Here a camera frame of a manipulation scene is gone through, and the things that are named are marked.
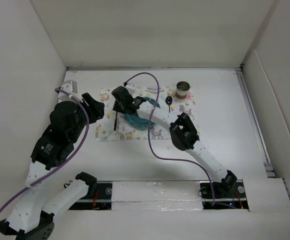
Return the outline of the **black slotted spoon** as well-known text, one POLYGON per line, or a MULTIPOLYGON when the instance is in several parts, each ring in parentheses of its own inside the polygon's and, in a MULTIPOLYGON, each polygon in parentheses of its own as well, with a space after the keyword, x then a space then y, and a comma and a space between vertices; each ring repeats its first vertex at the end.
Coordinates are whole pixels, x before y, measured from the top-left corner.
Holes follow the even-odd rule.
POLYGON ((173 98, 168 95, 165 99, 165 102, 168 105, 168 111, 171 112, 171 105, 173 103, 173 98))

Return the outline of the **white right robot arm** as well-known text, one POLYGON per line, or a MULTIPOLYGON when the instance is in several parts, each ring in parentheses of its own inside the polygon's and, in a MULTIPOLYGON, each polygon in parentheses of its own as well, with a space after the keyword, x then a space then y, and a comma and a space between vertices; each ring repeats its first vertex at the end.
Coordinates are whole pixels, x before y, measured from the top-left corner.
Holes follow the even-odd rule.
POLYGON ((124 113, 167 129, 174 147, 191 155, 207 171, 220 196, 228 197, 234 192, 237 177, 205 148, 188 114, 177 115, 154 107, 143 97, 133 97, 123 86, 115 88, 111 94, 124 113))

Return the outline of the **animal print cloth placemat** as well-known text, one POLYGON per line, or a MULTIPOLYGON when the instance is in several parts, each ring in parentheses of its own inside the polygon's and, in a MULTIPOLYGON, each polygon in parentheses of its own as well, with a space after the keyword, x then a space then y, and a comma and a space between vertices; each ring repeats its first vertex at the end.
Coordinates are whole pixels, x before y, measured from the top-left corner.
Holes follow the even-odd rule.
MULTIPOLYGON (((125 114, 118 112, 117 114, 117 129, 114 131, 114 122, 116 111, 113 110, 115 98, 112 96, 114 87, 102 88, 100 90, 100 101, 104 103, 104 117, 96 123, 95 140, 98 142, 105 141, 127 141, 127 140, 147 140, 150 137, 153 140, 167 140, 170 139, 170 131, 159 124, 148 133, 148 129, 137 129, 130 125, 125 120, 125 114)), ((198 130, 199 125, 195 120, 196 100, 193 91, 189 91, 185 99, 178 99, 176 97, 176 86, 167 85, 161 86, 159 89, 158 104, 160 109, 172 116, 174 122, 178 115, 186 113, 195 128, 198 130), (166 97, 171 96, 173 101, 170 106, 166 104, 166 97)))

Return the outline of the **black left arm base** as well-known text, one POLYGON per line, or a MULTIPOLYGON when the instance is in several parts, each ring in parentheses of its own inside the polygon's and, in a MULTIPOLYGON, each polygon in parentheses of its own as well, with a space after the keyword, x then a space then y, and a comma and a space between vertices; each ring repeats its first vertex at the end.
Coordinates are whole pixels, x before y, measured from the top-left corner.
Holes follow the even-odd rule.
POLYGON ((69 210, 104 211, 112 209, 113 183, 111 181, 99 181, 93 195, 86 195, 77 200, 69 210))

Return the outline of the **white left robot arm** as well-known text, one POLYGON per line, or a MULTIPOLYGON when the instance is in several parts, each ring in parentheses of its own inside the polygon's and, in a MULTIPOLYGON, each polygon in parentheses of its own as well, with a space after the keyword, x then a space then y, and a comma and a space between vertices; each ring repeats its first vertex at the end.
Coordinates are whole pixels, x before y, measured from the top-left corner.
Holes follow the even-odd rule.
POLYGON ((97 178, 81 172, 73 182, 47 202, 56 172, 80 149, 80 136, 87 137, 90 124, 104 117, 105 105, 88 93, 82 98, 66 93, 68 100, 57 103, 50 124, 36 142, 31 154, 26 186, 15 195, 20 198, 10 216, 0 221, 0 233, 17 240, 46 240, 59 219, 77 200, 98 194, 97 178))

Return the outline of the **black fork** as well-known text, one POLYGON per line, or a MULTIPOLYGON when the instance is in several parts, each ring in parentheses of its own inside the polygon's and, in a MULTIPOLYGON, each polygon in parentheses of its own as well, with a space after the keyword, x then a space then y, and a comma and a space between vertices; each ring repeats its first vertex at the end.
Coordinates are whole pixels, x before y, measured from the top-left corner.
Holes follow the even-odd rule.
POLYGON ((118 112, 115 112, 115 119, 114 119, 114 128, 113 130, 116 132, 117 131, 117 121, 118 121, 118 112))

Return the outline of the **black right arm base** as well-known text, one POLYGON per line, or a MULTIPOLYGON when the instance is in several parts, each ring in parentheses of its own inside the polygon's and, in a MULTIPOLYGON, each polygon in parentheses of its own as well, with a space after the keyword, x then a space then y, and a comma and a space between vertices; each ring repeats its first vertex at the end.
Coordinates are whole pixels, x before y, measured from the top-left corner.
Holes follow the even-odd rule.
POLYGON ((249 209, 246 190, 242 180, 238 180, 230 191, 221 191, 221 188, 214 183, 214 199, 209 181, 201 181, 199 186, 200 190, 198 190, 197 194, 202 199, 204 210, 249 209))

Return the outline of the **teal scalloped plate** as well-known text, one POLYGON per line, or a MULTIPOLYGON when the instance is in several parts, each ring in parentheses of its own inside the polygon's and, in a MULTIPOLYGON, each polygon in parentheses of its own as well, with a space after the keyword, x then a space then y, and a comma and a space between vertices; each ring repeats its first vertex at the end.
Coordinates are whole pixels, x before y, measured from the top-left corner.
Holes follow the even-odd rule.
MULTIPOLYGON (((146 101, 149 102, 150 104, 154 105, 155 100, 153 98, 150 97, 145 97, 146 101)), ((148 128, 148 124, 149 124, 149 120, 145 119, 145 118, 140 118, 137 117, 136 115, 130 115, 125 113, 124 114, 124 118, 127 121, 128 124, 130 124, 131 126, 134 126, 135 128, 139 129, 139 130, 145 130, 148 128)), ((154 122, 150 122, 150 127, 154 127, 156 124, 154 122)))

